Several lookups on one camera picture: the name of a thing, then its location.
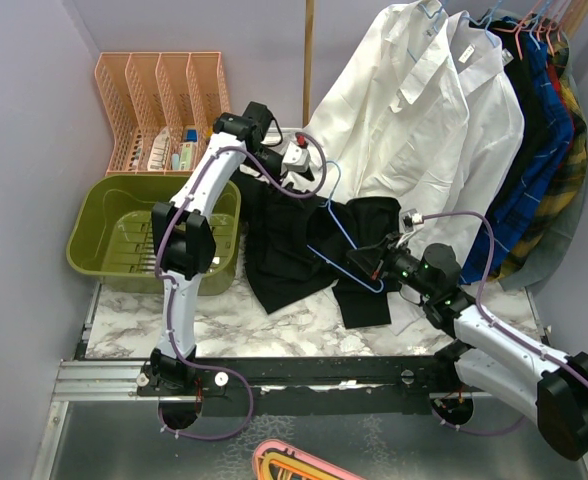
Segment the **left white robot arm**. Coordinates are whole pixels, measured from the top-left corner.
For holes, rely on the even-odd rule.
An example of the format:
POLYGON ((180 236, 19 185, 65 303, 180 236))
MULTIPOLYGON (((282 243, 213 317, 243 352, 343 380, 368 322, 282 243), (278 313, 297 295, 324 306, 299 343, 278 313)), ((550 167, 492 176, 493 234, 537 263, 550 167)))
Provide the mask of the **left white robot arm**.
POLYGON ((210 225, 216 201, 242 164, 261 173, 276 189, 285 174, 313 177, 308 149, 317 143, 298 132, 284 153, 264 139, 276 120, 267 106, 251 102, 242 115, 222 113, 208 147, 184 186, 151 211, 154 273, 163 283, 164 327, 149 361, 136 379, 142 395, 163 390, 180 395, 196 384, 195 312, 198 291, 216 250, 210 225))

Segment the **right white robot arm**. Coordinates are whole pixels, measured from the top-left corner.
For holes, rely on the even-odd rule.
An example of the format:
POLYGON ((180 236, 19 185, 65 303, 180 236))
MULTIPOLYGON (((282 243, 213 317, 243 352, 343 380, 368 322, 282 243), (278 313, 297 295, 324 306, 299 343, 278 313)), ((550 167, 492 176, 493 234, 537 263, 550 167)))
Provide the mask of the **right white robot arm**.
POLYGON ((463 345, 457 357, 433 367, 435 383, 455 391, 480 389, 536 424, 562 457, 576 461, 588 452, 588 354, 570 355, 516 330, 477 305, 457 284, 460 266, 453 249, 429 245, 414 257, 400 236, 347 254, 371 280, 408 286, 423 298, 428 321, 463 345))

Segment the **light blue hanger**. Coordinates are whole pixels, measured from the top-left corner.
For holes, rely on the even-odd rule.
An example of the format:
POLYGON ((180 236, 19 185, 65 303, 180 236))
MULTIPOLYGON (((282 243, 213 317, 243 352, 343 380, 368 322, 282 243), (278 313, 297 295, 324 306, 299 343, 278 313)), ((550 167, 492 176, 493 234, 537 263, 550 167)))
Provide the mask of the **light blue hanger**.
MULTIPOLYGON (((338 217, 336 216, 336 214, 333 212, 333 209, 332 209, 333 195, 334 195, 334 193, 335 193, 335 191, 341 181, 341 178, 342 178, 342 171, 341 171, 340 165, 333 160, 328 161, 327 165, 332 165, 336 169, 337 178, 336 178, 334 185, 332 186, 330 193, 327 196, 326 200, 321 204, 321 207, 327 211, 329 217, 333 220, 335 226, 341 232, 341 234, 343 235, 344 239, 348 242, 348 244, 351 247, 356 248, 357 247, 356 243, 353 241, 353 239, 351 238, 351 236, 349 235, 347 230, 344 228, 344 226, 341 224, 340 220, 338 219, 338 217)), ((374 294, 381 294, 384 292, 385 285, 381 280, 378 280, 378 285, 376 287, 374 287, 374 286, 366 283, 365 281, 361 280, 359 277, 357 277, 356 275, 354 275, 350 271, 346 270, 341 265, 334 262, 332 259, 326 257, 323 253, 321 253, 320 251, 318 251, 317 249, 315 249, 311 245, 307 245, 307 248, 312 253, 314 253, 316 256, 321 258, 326 264, 330 265, 335 270, 337 270, 338 272, 340 272, 341 274, 343 274, 344 276, 346 276, 350 280, 354 281, 356 284, 365 288, 369 292, 374 293, 374 294)))

